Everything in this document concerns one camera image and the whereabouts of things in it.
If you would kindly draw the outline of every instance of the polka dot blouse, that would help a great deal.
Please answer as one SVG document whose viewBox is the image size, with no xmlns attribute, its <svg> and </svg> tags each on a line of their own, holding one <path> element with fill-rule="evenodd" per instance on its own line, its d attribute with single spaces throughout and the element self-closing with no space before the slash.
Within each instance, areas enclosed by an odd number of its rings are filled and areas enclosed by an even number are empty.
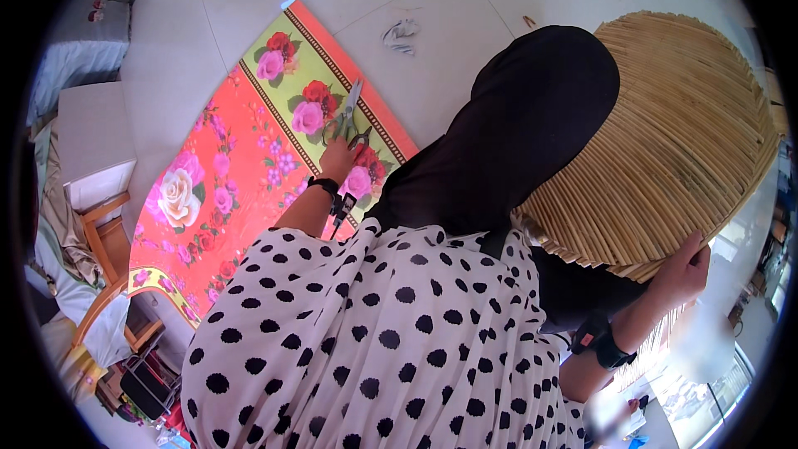
<svg viewBox="0 0 798 449">
<path fill-rule="evenodd" d="M 198 447 L 583 447 L 521 236 L 367 219 L 344 243 L 269 230 L 197 329 L 181 402 Z"/>
</svg>

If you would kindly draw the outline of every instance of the white rose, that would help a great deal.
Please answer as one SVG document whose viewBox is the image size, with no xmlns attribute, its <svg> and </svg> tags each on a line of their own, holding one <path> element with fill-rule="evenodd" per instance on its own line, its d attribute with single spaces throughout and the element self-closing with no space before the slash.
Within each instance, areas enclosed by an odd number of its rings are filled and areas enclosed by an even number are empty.
<svg viewBox="0 0 798 449">
<path fill-rule="evenodd" d="M 191 175 L 182 168 L 164 175 L 158 206 L 172 227 L 188 227 L 200 214 L 200 200 L 192 193 L 192 187 Z"/>
</svg>

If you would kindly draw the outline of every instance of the round bamboo tray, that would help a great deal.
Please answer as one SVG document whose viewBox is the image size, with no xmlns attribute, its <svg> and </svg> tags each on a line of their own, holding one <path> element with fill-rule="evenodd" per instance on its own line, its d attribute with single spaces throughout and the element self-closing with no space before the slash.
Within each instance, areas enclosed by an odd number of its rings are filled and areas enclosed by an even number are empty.
<svg viewBox="0 0 798 449">
<path fill-rule="evenodd" d="M 693 230 L 705 244 L 726 225 L 780 136 L 750 66 L 712 27 L 642 11 L 595 35 L 618 64 L 618 102 L 518 211 L 543 228 L 548 253 L 642 282 Z"/>
</svg>

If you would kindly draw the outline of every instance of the woman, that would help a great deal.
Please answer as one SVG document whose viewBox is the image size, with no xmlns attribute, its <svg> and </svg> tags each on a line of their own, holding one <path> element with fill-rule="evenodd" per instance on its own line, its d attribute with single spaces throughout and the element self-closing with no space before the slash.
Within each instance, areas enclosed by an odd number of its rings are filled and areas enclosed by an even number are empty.
<svg viewBox="0 0 798 449">
<path fill-rule="evenodd" d="M 560 365 L 566 339 L 544 333 L 599 309 L 631 353 L 702 291 L 709 262 L 694 233 L 639 285 L 530 250 L 510 228 L 618 87 L 593 35 L 544 27 L 484 67 L 446 135 L 389 177 L 351 239 L 318 239 L 331 195 L 309 186 L 197 329 L 182 392 L 195 443 L 581 447 L 583 404 L 612 373 L 593 352 Z M 323 178 L 349 174 L 346 147 L 327 147 Z"/>
</svg>

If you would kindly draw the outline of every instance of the floral mat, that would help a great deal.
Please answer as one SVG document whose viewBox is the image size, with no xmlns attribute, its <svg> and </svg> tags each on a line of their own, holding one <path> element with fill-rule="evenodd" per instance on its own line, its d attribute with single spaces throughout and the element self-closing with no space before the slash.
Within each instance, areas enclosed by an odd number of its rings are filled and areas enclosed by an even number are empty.
<svg viewBox="0 0 798 449">
<path fill-rule="evenodd" d="M 323 125 L 357 78 L 363 74 L 305 6 L 287 8 L 216 90 L 153 184 L 135 226 L 128 294 L 161 291 L 198 326 L 249 244 L 319 173 Z M 418 151 L 368 80 L 354 122 L 359 131 L 374 129 L 342 185 L 357 204 L 339 239 L 354 233 L 385 178 Z M 328 222 L 324 238 L 331 233 Z"/>
</svg>

